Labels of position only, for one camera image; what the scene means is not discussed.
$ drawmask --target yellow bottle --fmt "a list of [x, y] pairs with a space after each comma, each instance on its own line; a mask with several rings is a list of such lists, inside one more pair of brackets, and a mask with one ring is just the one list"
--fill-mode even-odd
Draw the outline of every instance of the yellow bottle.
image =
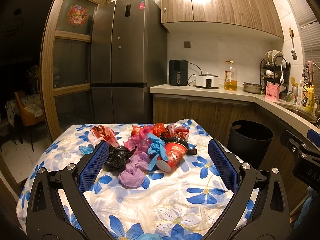
[[228, 66], [224, 72], [224, 89], [236, 91], [237, 90], [237, 69], [233, 65], [232, 60], [227, 60]]
[[313, 87], [306, 87], [306, 89], [308, 90], [308, 93], [306, 94], [306, 96], [308, 97], [307, 100], [307, 105], [306, 107], [303, 107], [301, 105], [301, 107], [309, 112], [313, 112], [313, 105], [315, 104], [315, 89]]

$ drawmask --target blue gripper pad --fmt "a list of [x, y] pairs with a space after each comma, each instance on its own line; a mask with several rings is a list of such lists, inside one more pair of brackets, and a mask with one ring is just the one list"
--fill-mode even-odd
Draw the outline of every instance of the blue gripper pad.
[[102, 166], [106, 162], [109, 156], [108, 143], [106, 141], [101, 141], [91, 154], [84, 155], [82, 158], [88, 158], [89, 155], [91, 155], [90, 160], [87, 162], [86, 166], [82, 169], [82, 172], [79, 174], [78, 189], [81, 194], [91, 189]]
[[221, 176], [224, 185], [226, 185], [226, 188], [232, 190], [233, 193], [236, 193], [239, 188], [238, 173], [214, 139], [209, 141], [208, 152], [213, 164], [216, 166]]

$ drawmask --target dish rack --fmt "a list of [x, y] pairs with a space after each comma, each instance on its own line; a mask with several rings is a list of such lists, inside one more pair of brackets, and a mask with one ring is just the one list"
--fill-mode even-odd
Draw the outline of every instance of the dish rack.
[[[281, 95], [286, 95], [288, 93], [288, 87], [289, 87], [289, 76], [290, 76], [290, 68], [291, 68], [291, 64], [290, 62], [287, 62], [285, 60], [284, 57], [282, 56], [277, 56], [274, 60], [274, 62], [271, 63], [266, 63], [265, 60], [263, 59], [260, 62], [260, 85], [262, 85], [262, 91], [263, 94], [266, 93], [266, 87], [267, 87], [267, 81], [271, 82], [271, 83], [278, 83], [280, 82], [280, 78], [281, 78], [281, 66], [277, 65], [276, 59], [278, 57], [281, 57], [284, 59], [284, 61], [286, 62], [286, 66], [283, 66], [283, 77], [284, 77], [284, 83], [282, 84], [285, 88], [284, 91], [280, 92], [280, 98]], [[271, 70], [275, 75], [267, 75], [266, 71], [267, 70]]]

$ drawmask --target floral tablecloth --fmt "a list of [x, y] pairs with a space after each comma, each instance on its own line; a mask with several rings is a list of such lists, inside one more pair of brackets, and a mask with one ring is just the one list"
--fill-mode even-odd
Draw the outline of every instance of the floral tablecloth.
[[[184, 156], [171, 172], [145, 172], [139, 188], [123, 187], [118, 173], [101, 169], [91, 191], [84, 193], [102, 223], [117, 239], [135, 240], [143, 233], [155, 233], [164, 240], [200, 239], [220, 216], [233, 192], [228, 190], [208, 155], [212, 139], [195, 121], [182, 120], [190, 131], [188, 143], [197, 148], [197, 155]], [[132, 124], [109, 124], [123, 145], [131, 134]], [[17, 216], [26, 231], [26, 215], [30, 190], [37, 170], [62, 170], [69, 163], [78, 163], [93, 146], [88, 134], [92, 125], [73, 125], [43, 153], [28, 178], [17, 204]], [[247, 221], [258, 190], [252, 192], [247, 208], [239, 221]], [[63, 190], [59, 189], [64, 210], [70, 223], [81, 228]]]
[[[30, 105], [30, 104], [34, 104], [34, 105], [39, 106], [39, 107], [42, 108], [40, 94], [34, 94], [34, 95], [31, 95], [31, 96], [27, 96], [27, 97], [21, 98], [21, 100], [22, 100], [22, 102], [23, 102], [23, 104], [25, 106]], [[16, 103], [16, 100], [12, 99], [12, 100], [7, 101], [5, 103], [4, 108], [7, 111], [9, 124], [14, 126], [14, 115], [15, 114], [20, 114], [18, 106], [17, 106], [17, 103]]]

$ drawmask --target refrigerator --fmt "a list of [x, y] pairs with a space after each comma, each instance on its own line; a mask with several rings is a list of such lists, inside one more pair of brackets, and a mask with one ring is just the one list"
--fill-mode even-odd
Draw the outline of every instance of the refrigerator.
[[116, 0], [96, 11], [91, 91], [96, 123], [152, 123], [150, 87], [166, 83], [167, 30], [154, 0]]

